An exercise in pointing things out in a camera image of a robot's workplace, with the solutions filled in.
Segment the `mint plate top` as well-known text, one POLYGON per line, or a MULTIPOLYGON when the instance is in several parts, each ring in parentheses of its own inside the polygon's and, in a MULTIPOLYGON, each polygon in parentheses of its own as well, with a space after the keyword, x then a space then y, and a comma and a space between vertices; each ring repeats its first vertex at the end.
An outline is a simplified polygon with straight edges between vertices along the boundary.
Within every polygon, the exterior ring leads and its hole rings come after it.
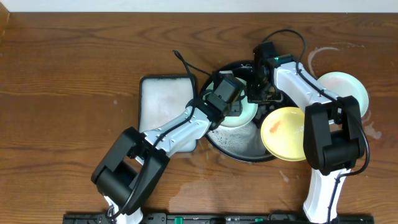
POLYGON ((249 103, 245 92, 241 92, 240 100, 243 106, 243 112, 239 117, 225 117, 220 126, 227 128, 237 128, 250 122, 257 113, 258 104, 249 103))

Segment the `mint plate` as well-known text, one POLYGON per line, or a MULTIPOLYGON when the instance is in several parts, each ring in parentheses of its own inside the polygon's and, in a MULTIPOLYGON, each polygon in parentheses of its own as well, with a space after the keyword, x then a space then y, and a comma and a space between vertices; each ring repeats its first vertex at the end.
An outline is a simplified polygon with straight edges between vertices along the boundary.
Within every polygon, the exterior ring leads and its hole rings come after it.
POLYGON ((318 82, 341 97, 355 97, 359 103, 361 117, 366 114, 369 96, 364 85, 357 78, 344 72, 330 72, 322 75, 318 82))
POLYGON ((227 128, 237 128, 250 122, 257 113, 258 104, 249 103, 245 92, 241 92, 240 100, 243 106, 243 112, 239 117, 225 117, 220 126, 227 128))

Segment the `yellow plate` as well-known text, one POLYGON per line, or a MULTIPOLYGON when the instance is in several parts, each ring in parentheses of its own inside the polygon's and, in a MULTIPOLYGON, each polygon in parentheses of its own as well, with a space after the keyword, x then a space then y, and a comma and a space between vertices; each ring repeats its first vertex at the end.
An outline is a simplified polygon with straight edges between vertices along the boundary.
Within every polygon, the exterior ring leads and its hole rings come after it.
POLYGON ((303 161, 304 113, 300 108, 279 108, 266 116, 261 139, 266 149, 285 161, 303 161))

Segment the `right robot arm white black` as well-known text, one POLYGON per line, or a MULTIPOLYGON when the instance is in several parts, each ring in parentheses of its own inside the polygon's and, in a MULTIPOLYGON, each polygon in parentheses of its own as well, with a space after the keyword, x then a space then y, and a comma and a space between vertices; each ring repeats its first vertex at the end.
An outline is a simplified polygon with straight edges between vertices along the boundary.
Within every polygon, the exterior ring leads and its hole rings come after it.
POLYGON ((312 168, 303 210, 312 223, 331 223, 345 178, 365 170, 352 170, 359 158, 370 158, 359 103, 327 90, 293 55, 278 54, 272 42, 259 44, 253 54, 248 101, 264 105, 287 97, 303 111, 303 152, 312 168))

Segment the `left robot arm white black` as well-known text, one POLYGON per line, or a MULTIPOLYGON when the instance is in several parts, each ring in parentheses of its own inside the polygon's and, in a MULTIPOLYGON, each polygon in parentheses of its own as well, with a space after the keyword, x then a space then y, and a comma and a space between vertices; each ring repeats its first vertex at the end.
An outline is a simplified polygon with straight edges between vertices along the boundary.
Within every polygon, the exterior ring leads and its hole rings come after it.
POLYGON ((241 99, 207 93, 204 98, 192 99, 180 116, 159 128, 142 133, 133 127, 125 129, 91 176, 109 202, 106 219, 139 223, 132 216, 141 211, 171 156, 216 129, 241 99))

